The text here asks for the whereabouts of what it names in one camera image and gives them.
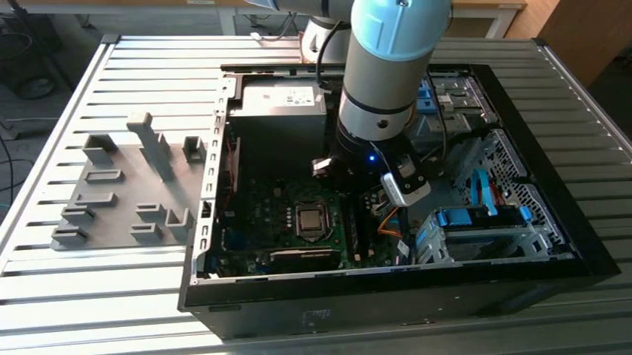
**aluminum table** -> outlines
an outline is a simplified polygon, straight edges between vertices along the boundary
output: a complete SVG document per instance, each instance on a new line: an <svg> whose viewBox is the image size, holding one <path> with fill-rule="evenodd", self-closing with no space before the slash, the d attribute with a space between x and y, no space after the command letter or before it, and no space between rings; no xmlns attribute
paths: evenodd
<svg viewBox="0 0 632 355"><path fill-rule="evenodd" d="M177 310L184 246L49 248L90 133L138 143L126 116L151 112L173 143L209 129L220 65L297 63L296 39L125 36L102 44L0 228L0 353L631 354L632 144L548 47L447 40L439 63L490 64L623 274L507 317L222 344Z"/></svg>

